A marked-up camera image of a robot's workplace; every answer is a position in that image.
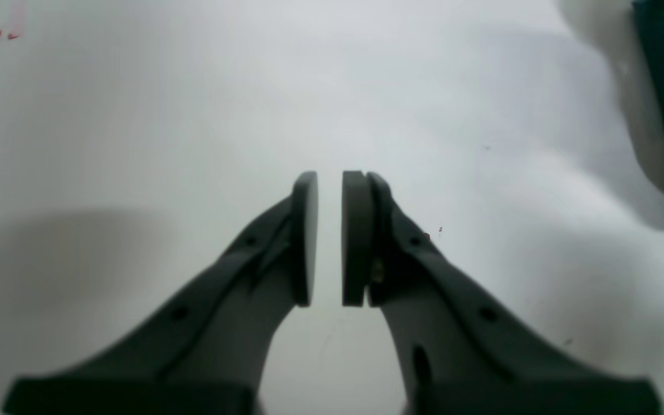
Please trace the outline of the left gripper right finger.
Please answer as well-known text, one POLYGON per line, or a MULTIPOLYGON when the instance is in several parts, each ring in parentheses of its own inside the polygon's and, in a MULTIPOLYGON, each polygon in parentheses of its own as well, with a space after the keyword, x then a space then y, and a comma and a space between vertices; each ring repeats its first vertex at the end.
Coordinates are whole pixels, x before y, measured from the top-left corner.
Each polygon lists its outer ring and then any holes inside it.
POLYGON ((659 414, 647 380, 548 344, 452 265, 376 173, 342 174, 342 303, 380 309, 411 414, 659 414))

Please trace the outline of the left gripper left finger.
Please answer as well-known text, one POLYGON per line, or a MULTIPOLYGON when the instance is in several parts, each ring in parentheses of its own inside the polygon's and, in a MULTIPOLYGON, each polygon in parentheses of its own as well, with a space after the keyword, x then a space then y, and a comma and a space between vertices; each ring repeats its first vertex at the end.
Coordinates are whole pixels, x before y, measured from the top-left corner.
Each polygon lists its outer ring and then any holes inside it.
POLYGON ((6 414, 256 414, 275 331, 311 304, 317 175, 251 221, 124 339, 50 376, 19 378, 6 414))

